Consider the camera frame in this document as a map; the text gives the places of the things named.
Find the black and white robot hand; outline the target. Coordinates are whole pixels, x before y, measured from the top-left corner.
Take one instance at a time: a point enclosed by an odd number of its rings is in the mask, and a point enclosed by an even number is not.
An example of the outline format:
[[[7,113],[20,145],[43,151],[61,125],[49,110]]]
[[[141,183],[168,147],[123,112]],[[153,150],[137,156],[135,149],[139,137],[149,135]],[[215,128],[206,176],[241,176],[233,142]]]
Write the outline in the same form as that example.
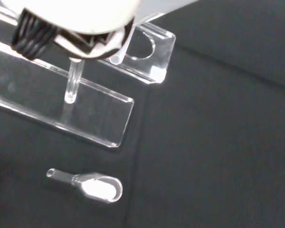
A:
[[[29,60],[54,44],[79,59],[117,53],[133,26],[139,0],[4,0],[17,17],[11,47]]]

